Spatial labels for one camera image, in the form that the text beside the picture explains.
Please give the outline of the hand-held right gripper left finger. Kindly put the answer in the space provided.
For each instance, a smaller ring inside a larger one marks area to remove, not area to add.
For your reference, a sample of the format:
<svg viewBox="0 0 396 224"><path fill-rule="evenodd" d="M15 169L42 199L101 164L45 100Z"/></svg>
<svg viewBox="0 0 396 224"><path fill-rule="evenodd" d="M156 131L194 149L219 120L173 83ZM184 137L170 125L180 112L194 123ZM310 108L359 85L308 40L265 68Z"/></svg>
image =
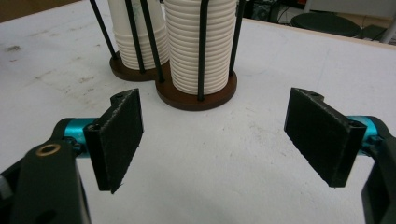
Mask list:
<svg viewBox="0 0 396 224"><path fill-rule="evenodd" d="M63 139L77 156L89 158L99 190L115 193L122 184L144 133L139 89L110 98L100 118L67 119Z"/></svg>

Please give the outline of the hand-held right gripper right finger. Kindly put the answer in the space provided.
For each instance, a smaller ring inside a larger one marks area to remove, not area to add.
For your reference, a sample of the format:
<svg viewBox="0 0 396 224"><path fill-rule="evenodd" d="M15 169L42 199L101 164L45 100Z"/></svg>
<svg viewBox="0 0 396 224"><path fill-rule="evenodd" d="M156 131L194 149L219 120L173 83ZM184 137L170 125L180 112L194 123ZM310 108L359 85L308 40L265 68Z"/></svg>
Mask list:
<svg viewBox="0 0 396 224"><path fill-rule="evenodd" d="M284 131L331 188L346 185L357 156L378 153L379 132L372 119L345 116L313 91L290 90Z"/></svg>

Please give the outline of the brown cup holder black rods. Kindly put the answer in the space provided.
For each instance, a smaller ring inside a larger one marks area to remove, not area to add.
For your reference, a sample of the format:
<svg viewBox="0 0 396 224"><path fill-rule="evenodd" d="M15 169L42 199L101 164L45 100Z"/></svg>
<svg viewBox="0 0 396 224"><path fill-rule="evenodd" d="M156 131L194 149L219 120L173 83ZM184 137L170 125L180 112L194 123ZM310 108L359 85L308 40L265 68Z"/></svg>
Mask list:
<svg viewBox="0 0 396 224"><path fill-rule="evenodd" d="M164 20L165 20L165 7L164 1L160 0ZM139 69L134 70L126 67L120 57L118 46L116 41L110 40L107 28L104 24L102 15L95 0L89 0L93 13L98 21L111 57L109 60L110 68L113 74L123 80L128 81L151 81L155 82L156 90L160 98L168 105L189 111L202 111L217 106L223 105L228 102L234 95L237 86L237 76L233 70L236 51L239 41L241 22L243 19L245 4L247 0L237 0L235 21L233 29L233 42L231 50L231 58L229 63L229 76L226 86L215 93L205 95L204 94L204 76L205 76L205 42L206 42L206 28L207 28L207 9L209 0L202 0L200 8L200 22L199 22L199 63L198 63L198 93L187 94L179 91L174 85L171 77L171 65L170 65L170 44L168 39L169 49L169 60L167 63L161 64L159 59L158 50L156 47L155 37L152 29L151 19L149 15L149 7L147 0L140 0L141 7L143 9L144 19L148 30L149 42L151 45L152 55L155 61L155 67L146 70L142 60L142 53L140 44L138 41L138 34L136 30L136 24L134 21L134 11L132 9L132 3L130 0L125 0L128 17L131 25L132 34L134 37L134 45L136 55L139 63Z"/></svg>

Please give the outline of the short stack of floral cups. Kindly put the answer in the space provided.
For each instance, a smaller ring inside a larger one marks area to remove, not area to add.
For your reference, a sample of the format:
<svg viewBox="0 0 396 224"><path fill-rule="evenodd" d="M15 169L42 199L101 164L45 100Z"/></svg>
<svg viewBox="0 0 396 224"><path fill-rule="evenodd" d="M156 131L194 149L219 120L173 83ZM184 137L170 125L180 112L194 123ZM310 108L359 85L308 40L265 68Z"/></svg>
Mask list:
<svg viewBox="0 0 396 224"><path fill-rule="evenodd" d="M143 9L141 7L140 0L130 1L134 11L134 21L136 24L143 64L145 69L149 70L155 67L155 61L151 51L149 33L146 27ZM134 37L128 17L126 2L125 0L107 0L107 2L113 23L113 34L115 36L122 62L126 67L138 70L139 63L136 55ZM147 2L160 63L164 64L169 60L169 49L167 30L161 3L160 0L147 0Z"/></svg>

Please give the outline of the round black stool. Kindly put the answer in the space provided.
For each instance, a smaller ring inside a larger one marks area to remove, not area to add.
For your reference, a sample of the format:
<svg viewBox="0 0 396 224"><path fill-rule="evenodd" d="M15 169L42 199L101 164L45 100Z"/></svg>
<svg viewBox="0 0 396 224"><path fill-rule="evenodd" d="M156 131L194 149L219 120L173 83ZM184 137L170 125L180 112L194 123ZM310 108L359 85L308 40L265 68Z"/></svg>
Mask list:
<svg viewBox="0 0 396 224"><path fill-rule="evenodd" d="M306 30L346 37L357 36L361 28L348 19L331 13L303 13L293 17L290 25Z"/></svg>

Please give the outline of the tall stack of white cups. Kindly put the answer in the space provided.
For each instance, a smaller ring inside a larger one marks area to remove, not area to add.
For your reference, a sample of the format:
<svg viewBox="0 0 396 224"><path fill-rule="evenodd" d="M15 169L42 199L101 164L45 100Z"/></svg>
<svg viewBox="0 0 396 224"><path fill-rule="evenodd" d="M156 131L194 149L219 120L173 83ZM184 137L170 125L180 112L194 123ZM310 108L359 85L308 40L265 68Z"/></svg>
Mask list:
<svg viewBox="0 0 396 224"><path fill-rule="evenodd" d="M165 0L173 85L198 93L199 22L202 0ZM204 94L222 90L229 76L237 0L209 0L205 42Z"/></svg>

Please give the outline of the white metal pole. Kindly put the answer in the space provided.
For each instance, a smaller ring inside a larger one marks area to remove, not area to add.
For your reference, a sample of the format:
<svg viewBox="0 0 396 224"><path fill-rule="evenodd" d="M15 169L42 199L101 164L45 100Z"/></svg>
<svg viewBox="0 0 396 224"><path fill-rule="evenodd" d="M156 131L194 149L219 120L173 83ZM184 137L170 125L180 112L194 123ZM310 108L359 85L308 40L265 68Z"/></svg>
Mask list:
<svg viewBox="0 0 396 224"><path fill-rule="evenodd" d="M393 16L392 22L388 27L388 29L384 32L384 34L382 34L382 37L380 38L379 42L388 44L395 34L396 34L396 14Z"/></svg>

